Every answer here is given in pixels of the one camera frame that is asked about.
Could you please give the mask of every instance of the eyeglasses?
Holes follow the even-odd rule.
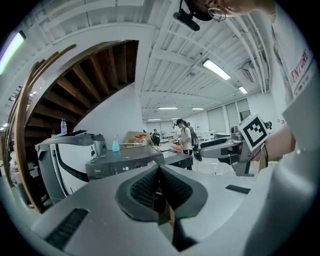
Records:
[[[217,22],[222,22],[227,18],[223,11],[216,8],[209,8],[208,13]]]

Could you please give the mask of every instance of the ceiling light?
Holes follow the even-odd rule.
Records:
[[[19,48],[19,46],[23,43],[26,36],[23,34],[22,31],[17,33],[12,41],[10,42],[9,46],[5,50],[4,54],[2,55],[2,58],[0,60],[0,75],[4,72],[8,62],[10,61],[11,57],[14,55],[16,50]]]
[[[222,77],[224,80],[229,80],[231,78],[226,72],[224,72],[220,67],[214,64],[208,58],[204,62],[202,62],[202,65],[205,66],[207,69],[210,69],[220,77]]]
[[[176,110],[177,107],[176,106],[172,106],[172,107],[158,107],[158,110]]]
[[[240,87],[239,87],[239,90],[240,90],[241,92],[243,92],[244,94],[247,94],[247,93],[248,93],[247,90],[246,90],[243,86],[240,86]]]

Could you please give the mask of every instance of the backpack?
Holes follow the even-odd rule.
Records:
[[[191,143],[192,143],[192,146],[193,146],[193,147],[198,147],[199,141],[198,141],[197,134],[196,134],[193,130],[191,130],[190,128],[189,128],[189,130],[190,130],[190,133],[191,133]]]

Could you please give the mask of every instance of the blue bottle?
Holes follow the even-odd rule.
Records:
[[[62,118],[61,121],[61,134],[67,134],[67,123],[66,123],[66,119]]]
[[[120,147],[118,143],[118,135],[114,137],[113,144],[112,144],[112,151],[113,152],[120,151]]]

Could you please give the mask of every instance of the wooden staircase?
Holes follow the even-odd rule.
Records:
[[[87,50],[42,95],[27,114],[25,146],[60,133],[61,119],[72,132],[100,103],[135,81],[138,41],[123,41]]]

